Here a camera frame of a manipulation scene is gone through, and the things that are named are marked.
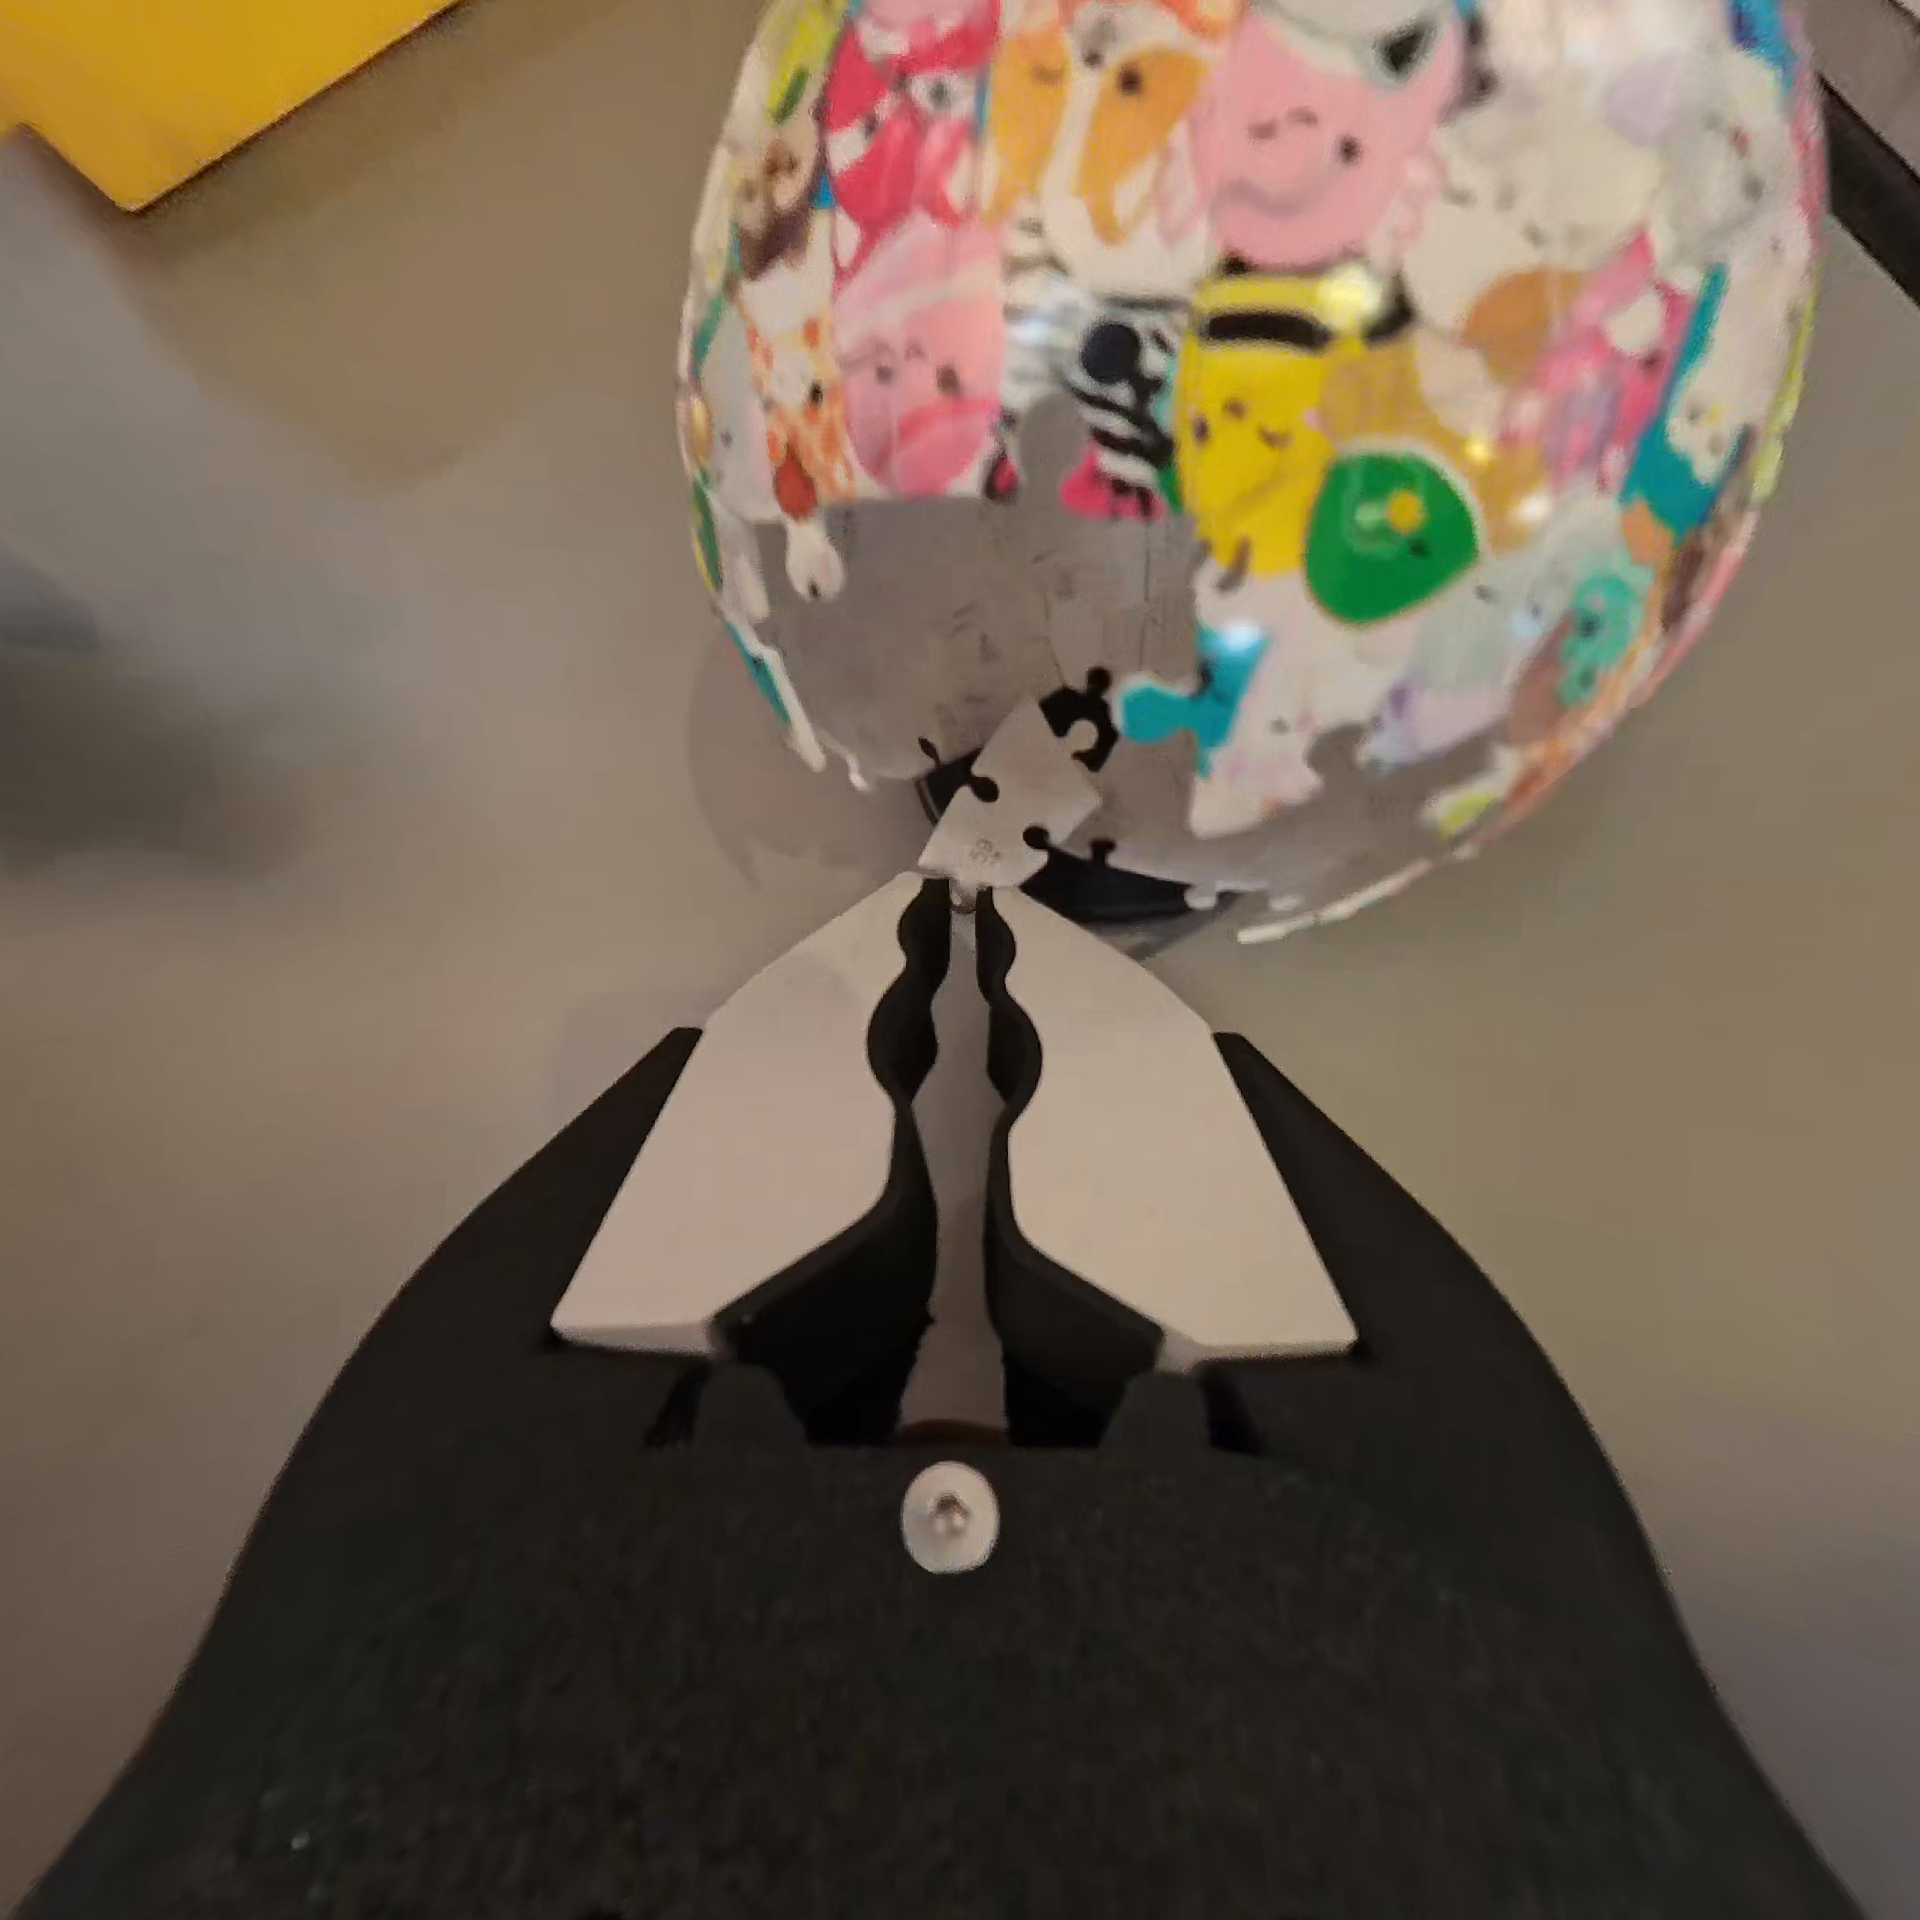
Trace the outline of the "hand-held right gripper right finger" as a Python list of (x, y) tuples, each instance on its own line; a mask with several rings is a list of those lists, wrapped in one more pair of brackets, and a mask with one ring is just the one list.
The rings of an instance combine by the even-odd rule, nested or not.
[(1023, 893), (977, 902), (999, 1095), (982, 1283), (1012, 1443), (1091, 1448), (1146, 1378), (1349, 1359), (1354, 1313), (1220, 1034)]

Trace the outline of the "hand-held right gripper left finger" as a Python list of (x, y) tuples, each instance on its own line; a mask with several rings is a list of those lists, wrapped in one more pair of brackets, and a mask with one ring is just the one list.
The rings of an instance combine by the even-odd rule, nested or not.
[(811, 1438), (897, 1416), (931, 1323), (940, 1201), (916, 1122), (938, 1059), (942, 883), (906, 873), (699, 1029), (550, 1330), (762, 1369)]

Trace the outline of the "white puzzle piece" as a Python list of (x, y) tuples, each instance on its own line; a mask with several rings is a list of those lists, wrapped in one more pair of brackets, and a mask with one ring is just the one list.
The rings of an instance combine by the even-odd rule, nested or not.
[(1074, 739), (1098, 731), (1069, 720), (1059, 733), (1036, 698), (1021, 698), (973, 755), (918, 854), (916, 873), (959, 895), (1019, 890), (1052, 849), (1101, 807)]

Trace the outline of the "colourful puzzle ball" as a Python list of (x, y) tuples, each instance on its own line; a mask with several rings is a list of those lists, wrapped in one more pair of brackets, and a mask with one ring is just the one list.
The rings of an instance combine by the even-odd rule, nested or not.
[(1783, 3), (769, 3), (690, 235), (703, 587), (938, 822), (1021, 698), (1117, 863), (1345, 920), (1545, 801), (1775, 486)]

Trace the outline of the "yellow plastic bin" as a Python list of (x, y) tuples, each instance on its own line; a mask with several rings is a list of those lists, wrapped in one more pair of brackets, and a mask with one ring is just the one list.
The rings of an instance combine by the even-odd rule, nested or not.
[(142, 209), (447, 2), (5, 2), (3, 129)]

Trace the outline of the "black ball stand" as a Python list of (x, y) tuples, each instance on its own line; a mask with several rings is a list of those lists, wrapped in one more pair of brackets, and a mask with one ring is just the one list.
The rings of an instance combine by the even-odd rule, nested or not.
[(1117, 863), (1116, 841), (1098, 834), (1086, 851), (1049, 847), (1044, 862), (1021, 887), (1049, 911), (1092, 933), (1122, 934), (1191, 925), (1220, 911), (1220, 895), (1189, 897), (1177, 879), (1138, 873)]

